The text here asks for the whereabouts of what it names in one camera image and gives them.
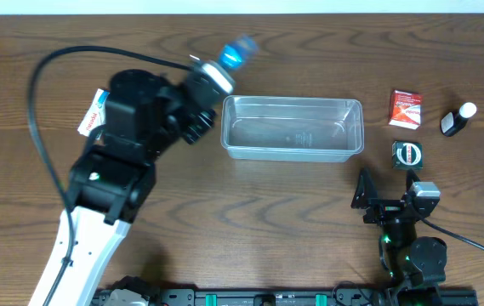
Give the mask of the green round-logo box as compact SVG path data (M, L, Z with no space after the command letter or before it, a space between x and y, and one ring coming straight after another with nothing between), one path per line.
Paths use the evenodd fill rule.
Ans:
M424 165L423 147L417 142L395 141L391 146L392 167L420 170Z

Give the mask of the clear plastic container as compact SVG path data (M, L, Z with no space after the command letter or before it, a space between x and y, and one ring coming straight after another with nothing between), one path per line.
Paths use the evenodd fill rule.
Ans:
M221 120L222 146L233 159L346 162L364 150L356 99L231 95Z

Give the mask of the blue Kool Fever box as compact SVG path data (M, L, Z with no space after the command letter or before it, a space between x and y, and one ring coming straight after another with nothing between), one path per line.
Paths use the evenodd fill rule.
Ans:
M227 43L218 58L219 65L227 71L238 71L258 52L257 43L248 36L240 36Z

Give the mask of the white blue Panadol box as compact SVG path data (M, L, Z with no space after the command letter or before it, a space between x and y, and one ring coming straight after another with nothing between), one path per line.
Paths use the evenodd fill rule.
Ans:
M96 127L105 124L105 102L109 94L109 91L103 89L96 91L92 103L77 129L81 135L88 137Z

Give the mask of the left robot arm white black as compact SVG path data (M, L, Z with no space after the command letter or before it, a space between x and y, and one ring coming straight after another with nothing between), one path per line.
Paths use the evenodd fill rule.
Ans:
M178 85L142 70L118 72L70 171L67 208L33 305L88 305L111 256L156 183L155 162L177 140L195 143L213 126L214 104L229 94L204 69Z

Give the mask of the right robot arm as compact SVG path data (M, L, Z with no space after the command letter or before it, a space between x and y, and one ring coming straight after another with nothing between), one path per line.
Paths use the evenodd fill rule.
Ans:
M350 205L365 211L365 224L381 229L380 261L390 274L390 284L372 296L373 305L443 305L438 285L446 279L447 244L444 240L419 236L415 225L429 217L441 192L432 182L407 171L406 190L399 200L378 195L370 172L359 172Z

